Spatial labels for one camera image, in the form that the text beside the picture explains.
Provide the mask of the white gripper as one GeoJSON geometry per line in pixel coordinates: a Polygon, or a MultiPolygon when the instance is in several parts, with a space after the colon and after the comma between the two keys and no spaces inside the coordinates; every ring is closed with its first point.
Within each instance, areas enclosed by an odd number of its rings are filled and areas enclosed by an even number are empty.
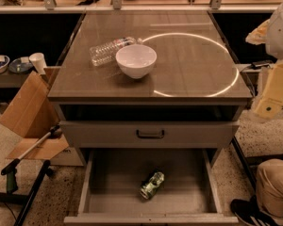
{"type": "MultiPolygon", "coordinates": [[[[264,21],[252,32],[250,32],[245,41],[260,45],[266,42],[267,28],[270,20],[264,21]]],[[[267,82],[260,96],[257,114],[260,117],[274,117],[283,107],[283,61],[276,63],[268,71],[267,82]]]]}

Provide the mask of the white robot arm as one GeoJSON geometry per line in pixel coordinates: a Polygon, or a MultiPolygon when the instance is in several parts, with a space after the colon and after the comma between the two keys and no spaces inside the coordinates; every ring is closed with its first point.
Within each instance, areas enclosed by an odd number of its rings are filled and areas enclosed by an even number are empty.
{"type": "Polygon", "coordinates": [[[245,39],[248,43],[265,44],[266,53],[277,59],[267,71],[263,91],[258,95],[252,112],[264,120],[272,119],[283,107],[283,2],[272,16],[245,39]]]}

